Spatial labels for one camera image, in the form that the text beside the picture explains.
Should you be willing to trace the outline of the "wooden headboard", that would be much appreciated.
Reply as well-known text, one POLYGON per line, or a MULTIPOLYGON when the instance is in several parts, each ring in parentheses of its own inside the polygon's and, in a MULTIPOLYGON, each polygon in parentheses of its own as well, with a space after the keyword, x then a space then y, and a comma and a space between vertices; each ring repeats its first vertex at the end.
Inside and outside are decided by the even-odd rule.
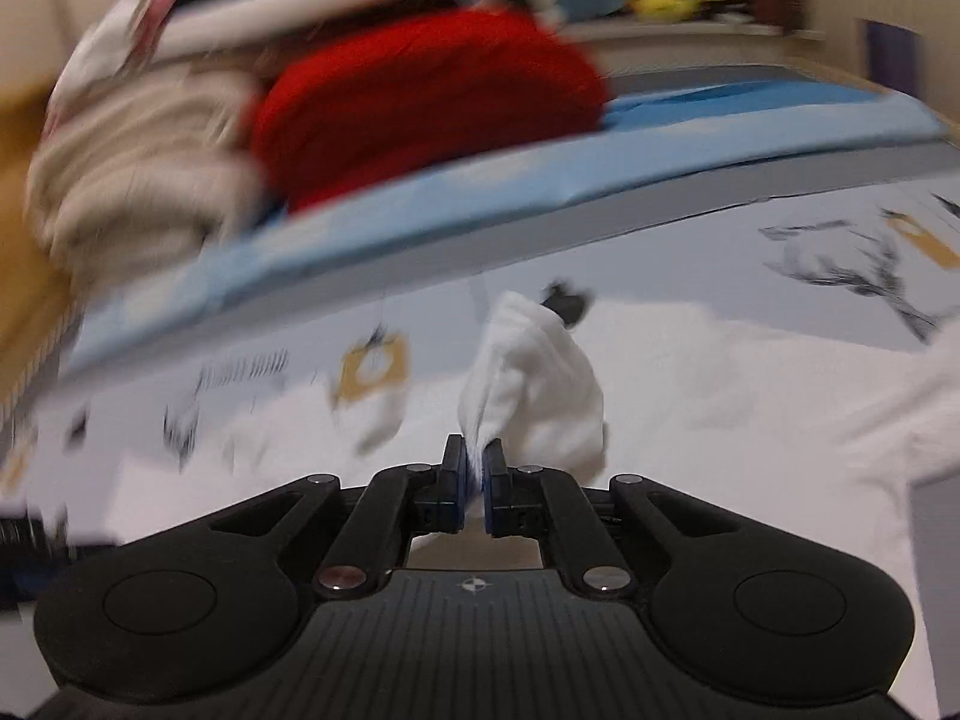
POLYGON ((2 89, 0 167, 0 309, 2 419, 76 319, 68 280, 50 263, 25 220, 26 176, 43 135, 52 80, 2 89))

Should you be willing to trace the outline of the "printed grey bed sheet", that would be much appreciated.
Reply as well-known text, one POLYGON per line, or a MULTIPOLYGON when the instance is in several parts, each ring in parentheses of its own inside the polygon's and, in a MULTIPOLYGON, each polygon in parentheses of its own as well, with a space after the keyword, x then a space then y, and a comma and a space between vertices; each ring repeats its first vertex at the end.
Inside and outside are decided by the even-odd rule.
POLYGON ((694 305, 720 322, 862 344, 910 358, 901 388, 867 410, 896 434, 913 484, 958 466, 958 151, 949 140, 723 167, 543 215, 309 273, 84 371, 55 349, 44 385, 8 431, 2 505, 2 712, 49 718, 57 684, 34 613, 88 548, 88 527, 50 475, 41 421, 52 405, 169 374, 324 319, 371 338, 408 316, 483 323, 506 293, 694 305))

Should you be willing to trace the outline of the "red folded blanket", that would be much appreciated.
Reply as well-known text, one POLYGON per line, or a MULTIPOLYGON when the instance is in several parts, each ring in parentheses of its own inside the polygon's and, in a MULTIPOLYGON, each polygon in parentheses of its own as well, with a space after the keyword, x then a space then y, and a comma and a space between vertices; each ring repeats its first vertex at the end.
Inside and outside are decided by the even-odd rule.
POLYGON ((477 154, 594 132, 587 57, 517 11, 438 10, 322 44, 257 109, 251 151, 293 213, 477 154))

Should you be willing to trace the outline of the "white folded clothes stack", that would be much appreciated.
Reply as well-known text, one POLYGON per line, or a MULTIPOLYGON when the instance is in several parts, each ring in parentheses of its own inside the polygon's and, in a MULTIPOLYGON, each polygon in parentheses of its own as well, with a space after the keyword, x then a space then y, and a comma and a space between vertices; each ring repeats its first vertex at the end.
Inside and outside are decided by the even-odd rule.
POLYGON ((178 8, 174 0, 116 0, 60 71, 47 115, 64 117, 99 83, 155 62, 267 43, 392 2, 397 0, 203 0, 178 8))

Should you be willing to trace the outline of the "white t-shirt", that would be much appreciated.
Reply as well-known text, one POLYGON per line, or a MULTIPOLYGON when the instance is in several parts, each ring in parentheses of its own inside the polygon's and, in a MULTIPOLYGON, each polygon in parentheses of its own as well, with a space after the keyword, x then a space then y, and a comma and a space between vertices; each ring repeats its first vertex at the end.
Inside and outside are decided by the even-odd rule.
POLYGON ((382 589, 317 606, 228 691, 121 704, 57 686, 49 718, 937 718, 910 473, 867 410, 908 356, 720 322, 694 305, 506 293, 483 323, 324 319, 220 359, 52 405, 50 475, 109 548, 298 479, 363 488, 467 457, 466 518, 412 539, 382 589), (669 670, 625 606, 570 592, 539 541, 494 538, 482 454, 584 489, 635 473, 859 557, 905 590, 914 639, 880 706, 739 706, 669 670))

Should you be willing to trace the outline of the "cream folded quilt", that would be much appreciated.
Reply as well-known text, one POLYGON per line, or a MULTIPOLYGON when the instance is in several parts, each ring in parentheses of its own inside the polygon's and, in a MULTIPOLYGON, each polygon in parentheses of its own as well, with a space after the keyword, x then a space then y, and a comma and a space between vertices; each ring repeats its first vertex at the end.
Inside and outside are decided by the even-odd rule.
POLYGON ((247 149, 260 83, 240 71, 147 76, 56 125, 34 153, 25 216, 85 291, 163 270, 267 213, 247 149))

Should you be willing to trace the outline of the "light blue folded sheet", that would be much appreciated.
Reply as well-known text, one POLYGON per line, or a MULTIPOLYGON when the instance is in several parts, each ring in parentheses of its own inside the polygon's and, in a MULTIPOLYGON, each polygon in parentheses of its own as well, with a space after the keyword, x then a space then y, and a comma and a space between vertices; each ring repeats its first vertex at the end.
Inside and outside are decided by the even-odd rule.
POLYGON ((592 135, 455 161, 288 215, 91 310, 76 374, 285 281, 723 167, 946 138, 921 101, 811 80, 624 94, 592 135))

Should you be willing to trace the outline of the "purple box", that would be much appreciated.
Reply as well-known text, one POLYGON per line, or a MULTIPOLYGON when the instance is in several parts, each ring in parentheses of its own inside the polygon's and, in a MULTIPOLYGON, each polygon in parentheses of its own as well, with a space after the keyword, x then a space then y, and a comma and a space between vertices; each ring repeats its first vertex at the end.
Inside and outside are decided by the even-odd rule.
POLYGON ((921 36, 901 26, 864 21, 867 78, 900 93, 921 96, 921 36))

